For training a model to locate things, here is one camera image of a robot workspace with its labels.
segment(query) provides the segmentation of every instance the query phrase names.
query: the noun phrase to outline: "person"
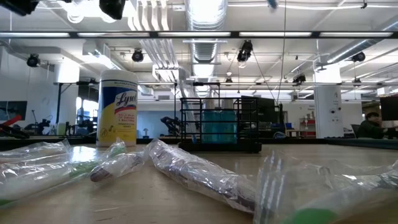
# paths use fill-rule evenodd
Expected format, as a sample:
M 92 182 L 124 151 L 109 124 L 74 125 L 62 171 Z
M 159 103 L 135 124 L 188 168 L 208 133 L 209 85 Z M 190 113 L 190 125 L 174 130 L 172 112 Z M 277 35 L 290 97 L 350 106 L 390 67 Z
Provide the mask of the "person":
M 358 129 L 358 138 L 382 139 L 388 132 L 387 128 L 382 128 L 380 116 L 376 112 L 368 113 L 366 119 L 361 123 Z

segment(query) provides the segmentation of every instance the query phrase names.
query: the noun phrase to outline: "red object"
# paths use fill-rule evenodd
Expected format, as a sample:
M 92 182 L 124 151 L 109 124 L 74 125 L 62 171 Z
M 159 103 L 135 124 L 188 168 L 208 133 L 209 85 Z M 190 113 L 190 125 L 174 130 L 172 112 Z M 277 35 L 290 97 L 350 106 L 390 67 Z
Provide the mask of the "red object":
M 3 125 L 10 126 L 10 125 L 14 124 L 15 122 L 20 121 L 21 119 L 22 119 L 22 117 L 20 115 L 17 115 L 14 118 L 10 119 L 9 121 L 4 122 Z

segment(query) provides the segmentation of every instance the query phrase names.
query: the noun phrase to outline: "chair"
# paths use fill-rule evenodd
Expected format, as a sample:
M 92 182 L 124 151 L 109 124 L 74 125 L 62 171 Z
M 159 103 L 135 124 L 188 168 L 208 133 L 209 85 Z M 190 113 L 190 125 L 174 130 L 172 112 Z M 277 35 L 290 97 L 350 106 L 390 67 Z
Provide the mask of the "chair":
M 355 138 L 358 138 L 358 129 L 360 127 L 359 124 L 352 124 L 351 127 L 353 128 Z

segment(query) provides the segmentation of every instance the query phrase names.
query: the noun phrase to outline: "table surface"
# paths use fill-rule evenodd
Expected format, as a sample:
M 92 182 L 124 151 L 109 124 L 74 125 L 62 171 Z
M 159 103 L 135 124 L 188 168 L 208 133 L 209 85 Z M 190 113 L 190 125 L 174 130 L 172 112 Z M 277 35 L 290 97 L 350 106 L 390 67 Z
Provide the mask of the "table surface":
M 272 149 L 322 164 L 330 159 L 352 166 L 384 166 L 398 151 L 332 145 L 263 145 L 260 154 L 198 153 L 221 167 L 256 180 L 258 169 Z M 75 147 L 76 156 L 93 149 Z M 387 206 L 341 223 L 397 223 L 398 206 Z M 0 223 L 252 223 L 252 216 L 189 191 L 147 162 L 139 172 L 98 185 L 88 179 L 21 200 L 0 209 Z

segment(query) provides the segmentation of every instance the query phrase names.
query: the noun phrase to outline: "lysol wipes container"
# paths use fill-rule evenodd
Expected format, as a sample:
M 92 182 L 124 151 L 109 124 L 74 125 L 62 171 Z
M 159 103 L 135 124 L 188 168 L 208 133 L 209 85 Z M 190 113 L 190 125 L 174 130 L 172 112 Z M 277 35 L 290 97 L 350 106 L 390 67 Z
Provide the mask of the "lysol wipes container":
M 121 138 L 126 146 L 137 141 L 137 75 L 105 70 L 99 83 L 97 146 L 109 147 Z

